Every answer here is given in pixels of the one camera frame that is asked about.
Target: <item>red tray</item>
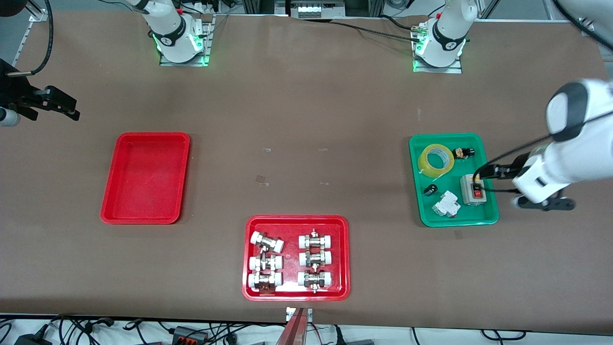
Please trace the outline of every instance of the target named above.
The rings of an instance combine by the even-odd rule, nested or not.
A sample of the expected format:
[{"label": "red tray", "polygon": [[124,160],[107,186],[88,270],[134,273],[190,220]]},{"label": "red tray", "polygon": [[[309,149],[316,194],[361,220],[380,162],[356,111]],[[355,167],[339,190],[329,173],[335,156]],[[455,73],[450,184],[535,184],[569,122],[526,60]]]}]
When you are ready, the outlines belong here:
[{"label": "red tray", "polygon": [[[308,235],[315,229],[320,235],[330,235],[332,264],[322,270],[332,273],[332,285],[327,291],[317,293],[298,285],[298,272],[307,268],[300,267],[298,236]],[[260,248],[251,244],[254,231],[265,233],[268,237],[279,237],[285,241],[281,256],[283,285],[277,286],[273,293],[259,293],[247,285],[249,257],[256,256]],[[342,301],[351,291],[349,284],[349,225],[339,215],[254,215],[247,221],[245,231],[245,251],[243,255],[243,287],[241,289],[250,301]]]},{"label": "red tray", "polygon": [[109,224],[171,224],[181,212],[189,136],[130,132],[117,139],[100,218]]}]

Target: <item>roll of tape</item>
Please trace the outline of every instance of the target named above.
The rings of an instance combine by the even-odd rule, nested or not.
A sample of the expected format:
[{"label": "roll of tape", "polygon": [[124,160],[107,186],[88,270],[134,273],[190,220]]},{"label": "roll of tape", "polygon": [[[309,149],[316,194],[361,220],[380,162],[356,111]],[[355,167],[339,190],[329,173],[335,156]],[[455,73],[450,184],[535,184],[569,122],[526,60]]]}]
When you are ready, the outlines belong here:
[{"label": "roll of tape", "polygon": [[[428,155],[439,156],[443,160],[443,167],[440,169],[433,167],[428,162]],[[448,173],[454,167],[454,156],[447,147],[441,144],[428,145],[422,154],[419,155],[417,166],[422,174],[436,179]]]}]

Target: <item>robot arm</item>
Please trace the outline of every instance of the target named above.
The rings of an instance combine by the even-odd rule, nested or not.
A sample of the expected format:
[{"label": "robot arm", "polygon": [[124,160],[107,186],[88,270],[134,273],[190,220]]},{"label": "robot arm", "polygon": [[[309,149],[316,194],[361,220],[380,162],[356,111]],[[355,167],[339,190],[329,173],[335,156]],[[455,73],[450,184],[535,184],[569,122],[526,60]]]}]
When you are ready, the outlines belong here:
[{"label": "robot arm", "polygon": [[173,63],[191,60],[204,49],[202,20],[179,15],[172,0],[128,0],[151,28],[160,52]]},{"label": "robot arm", "polygon": [[574,201],[560,192],[565,187],[613,177],[613,82],[584,79],[562,86],[545,118],[552,143],[518,156],[511,165],[490,165],[481,177],[513,178],[523,194],[514,199],[521,208],[570,210]]},{"label": "robot arm", "polygon": [[415,54],[434,67],[446,67],[462,54],[466,34],[477,19],[474,0],[445,0],[440,17],[430,18],[420,26],[427,28],[422,48]]},{"label": "robot arm", "polygon": [[[599,29],[613,37],[613,1],[554,0],[557,5],[576,17],[598,24]],[[421,24],[426,33],[421,49],[415,54],[434,67],[450,66],[462,54],[466,34],[477,18],[475,0],[445,0],[440,15]]]}]

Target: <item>brown table surface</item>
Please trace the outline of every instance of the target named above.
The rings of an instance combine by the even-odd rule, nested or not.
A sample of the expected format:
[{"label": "brown table surface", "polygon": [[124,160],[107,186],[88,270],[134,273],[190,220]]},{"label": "brown table surface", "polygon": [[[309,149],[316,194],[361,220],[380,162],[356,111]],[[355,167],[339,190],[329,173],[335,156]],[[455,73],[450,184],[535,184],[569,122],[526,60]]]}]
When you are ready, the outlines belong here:
[{"label": "brown table surface", "polygon": [[[162,68],[147,31],[132,13],[55,14],[51,60],[30,81],[75,97],[82,116],[42,112],[1,131],[2,312],[280,322],[296,305],[320,323],[613,332],[613,180],[570,186],[572,212],[515,210],[498,195],[496,225],[454,233],[421,224],[406,146],[474,131],[493,157],[545,133],[558,87],[606,77],[570,25],[475,23],[462,75],[413,73],[407,42],[282,17],[230,17],[209,67]],[[35,25],[21,70],[46,41]],[[176,224],[101,222],[127,131],[191,136]],[[350,296],[244,299],[254,214],[345,216]]]}]

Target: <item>electronic component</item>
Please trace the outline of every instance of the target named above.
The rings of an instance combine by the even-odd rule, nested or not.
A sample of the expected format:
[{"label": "electronic component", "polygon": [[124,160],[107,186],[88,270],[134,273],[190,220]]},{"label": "electronic component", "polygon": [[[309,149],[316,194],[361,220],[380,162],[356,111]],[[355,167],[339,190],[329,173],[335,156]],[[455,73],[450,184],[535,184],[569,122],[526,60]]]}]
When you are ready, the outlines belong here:
[{"label": "electronic component", "polygon": [[319,236],[315,229],[310,235],[298,236],[298,248],[309,250],[310,247],[319,247],[321,250],[328,249],[332,243],[330,242],[330,235],[323,237]]},{"label": "electronic component", "polygon": [[436,191],[438,190],[438,187],[435,184],[431,184],[428,187],[426,187],[424,189],[424,195],[425,196],[430,196],[434,193],[436,193]]},{"label": "electronic component", "polygon": [[458,147],[457,149],[455,149],[453,151],[454,154],[454,158],[457,160],[465,160],[469,157],[473,157],[474,156],[474,148],[472,147],[468,147],[466,149],[463,149],[461,147]]},{"label": "electronic component", "polygon": [[317,290],[332,285],[332,274],[330,272],[298,272],[298,285],[310,287],[313,293],[316,293]]},{"label": "electronic component", "polygon": [[280,255],[272,254],[267,258],[266,254],[262,253],[260,256],[249,258],[249,269],[252,271],[263,271],[265,269],[274,271],[281,268],[283,268],[283,257]]},{"label": "electronic component", "polygon": [[458,197],[448,190],[441,196],[441,201],[432,206],[432,209],[438,215],[446,215],[449,218],[455,218],[460,209],[460,204],[457,203],[457,200]]},{"label": "electronic component", "polygon": [[474,178],[474,181],[472,174],[460,177],[460,188],[465,205],[476,206],[487,202],[483,180],[479,178],[479,175]]},{"label": "electronic component", "polygon": [[260,272],[249,273],[247,280],[249,287],[258,290],[269,290],[274,289],[276,286],[283,285],[281,272],[271,272],[270,274]]},{"label": "electronic component", "polygon": [[266,237],[264,233],[260,233],[259,231],[253,232],[253,235],[251,235],[251,243],[262,248],[265,252],[272,250],[275,253],[281,253],[284,244],[282,240],[276,237]]},{"label": "electronic component", "polygon": [[207,338],[206,332],[183,326],[178,326],[172,333],[173,344],[203,345]]},{"label": "electronic component", "polygon": [[334,19],[346,15],[345,0],[275,0],[274,3],[276,15],[289,14],[298,19]]},{"label": "electronic component", "polygon": [[299,253],[298,258],[300,266],[311,267],[317,271],[320,266],[326,266],[332,263],[332,252],[329,250],[322,250],[319,253],[311,253],[307,250],[304,253]]}]

